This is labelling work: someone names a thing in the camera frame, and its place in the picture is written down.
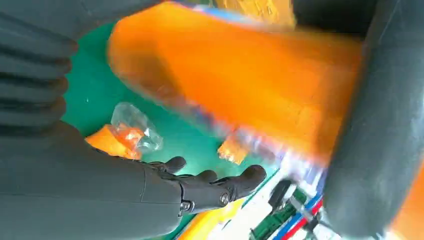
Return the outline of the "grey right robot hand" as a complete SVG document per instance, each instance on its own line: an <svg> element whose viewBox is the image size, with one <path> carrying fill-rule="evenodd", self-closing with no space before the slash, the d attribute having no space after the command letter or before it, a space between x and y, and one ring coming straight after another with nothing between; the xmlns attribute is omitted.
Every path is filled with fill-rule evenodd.
<svg viewBox="0 0 424 240"><path fill-rule="evenodd" d="M0 235L3 240L140 239L173 231L183 191L145 163L89 146L61 121L77 40L154 0L0 3ZM377 4L366 64L327 174L332 226L367 237L394 219L424 153L421 0Z"/></svg>

